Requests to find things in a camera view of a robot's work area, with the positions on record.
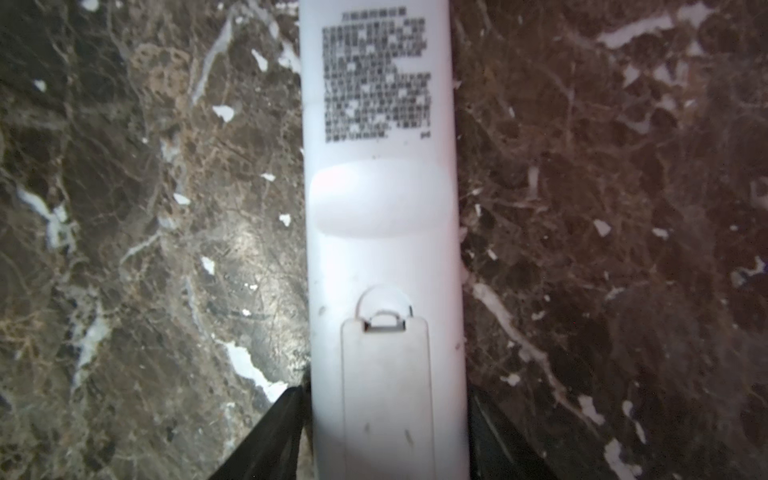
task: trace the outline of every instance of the marble countertop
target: marble countertop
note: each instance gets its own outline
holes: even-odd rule
[[[301,380],[297,8],[0,6],[4,478],[207,478]],[[564,480],[767,477],[768,6],[452,34],[470,380]]]

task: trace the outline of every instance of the white remote control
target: white remote control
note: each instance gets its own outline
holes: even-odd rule
[[[466,480],[448,0],[301,0],[321,480]]]

